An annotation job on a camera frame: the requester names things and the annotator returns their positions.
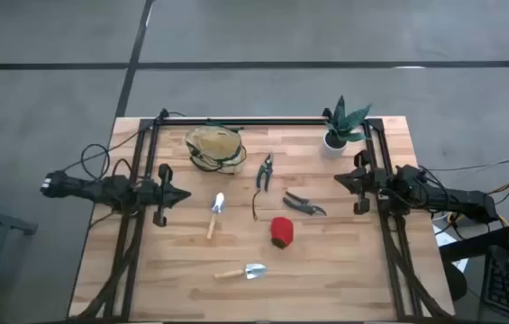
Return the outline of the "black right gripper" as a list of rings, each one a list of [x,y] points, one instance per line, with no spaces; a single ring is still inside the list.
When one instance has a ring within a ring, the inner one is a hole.
[[[390,213],[390,198],[383,193],[387,185],[386,170],[374,166],[373,157],[367,150],[361,150],[354,157],[354,166],[352,172],[338,174],[334,176],[336,182],[341,184],[351,194],[359,196],[358,201],[354,203],[353,210],[356,214],[364,214],[370,210],[370,200],[366,193],[374,194],[377,202],[381,203],[379,209],[383,214]]]

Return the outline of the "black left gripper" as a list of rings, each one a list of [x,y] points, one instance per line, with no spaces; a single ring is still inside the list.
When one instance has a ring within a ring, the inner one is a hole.
[[[156,183],[151,177],[144,176],[139,183],[139,204],[141,206],[157,205],[158,209],[153,214],[153,223],[159,227],[167,226],[167,219],[164,216],[166,194],[168,186],[172,180],[172,169],[168,164],[161,164],[159,166],[158,176],[160,183]],[[171,201],[171,206],[181,203],[191,196],[191,193],[171,187],[171,192],[176,196]]]

